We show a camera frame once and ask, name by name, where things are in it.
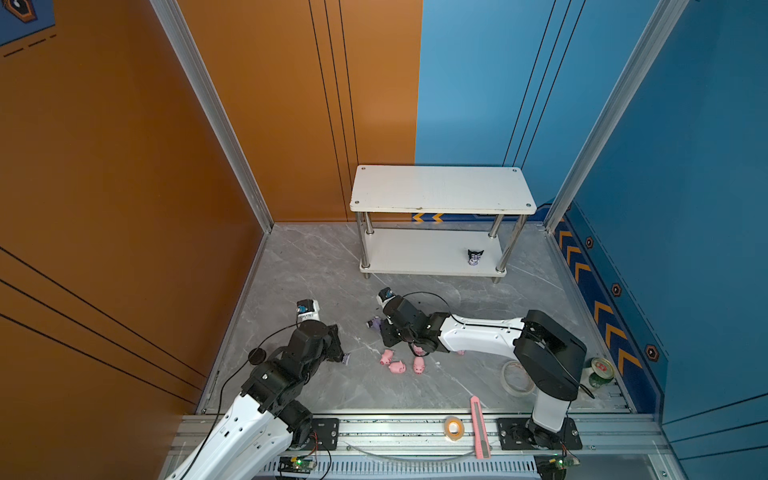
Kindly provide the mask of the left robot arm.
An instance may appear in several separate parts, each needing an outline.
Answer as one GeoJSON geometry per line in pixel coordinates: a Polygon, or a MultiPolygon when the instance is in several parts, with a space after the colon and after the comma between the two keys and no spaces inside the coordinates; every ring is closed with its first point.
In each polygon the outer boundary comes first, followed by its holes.
{"type": "Polygon", "coordinates": [[[253,367],[229,409],[170,479],[252,479],[306,444],[312,413],[298,401],[325,361],[344,358],[336,325],[304,320],[288,344],[253,367]]]}

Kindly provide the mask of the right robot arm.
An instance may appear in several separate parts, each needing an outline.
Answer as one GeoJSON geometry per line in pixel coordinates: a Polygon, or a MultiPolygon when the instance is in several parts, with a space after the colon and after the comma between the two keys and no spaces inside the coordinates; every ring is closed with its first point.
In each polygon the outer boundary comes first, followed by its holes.
{"type": "Polygon", "coordinates": [[[581,372],[587,347],[546,313],[522,318],[473,319],[451,312],[426,314],[405,295],[382,289],[377,300],[384,319],[379,331],[386,347],[405,343],[418,357],[436,352],[472,351],[518,362],[537,389],[533,411],[512,437],[534,449],[558,449],[574,436],[567,431],[571,403],[584,389],[581,372]]]}

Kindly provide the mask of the black purple figurine toy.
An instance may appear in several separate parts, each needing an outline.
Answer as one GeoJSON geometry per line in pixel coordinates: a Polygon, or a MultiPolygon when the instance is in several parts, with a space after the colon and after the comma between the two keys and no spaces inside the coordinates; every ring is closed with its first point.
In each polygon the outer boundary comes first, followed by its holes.
{"type": "Polygon", "coordinates": [[[470,266],[472,266],[472,267],[478,266],[480,261],[481,261],[481,259],[482,259],[482,257],[483,257],[483,255],[484,255],[484,251],[483,250],[471,250],[471,249],[468,249],[467,250],[467,263],[470,266]]]}

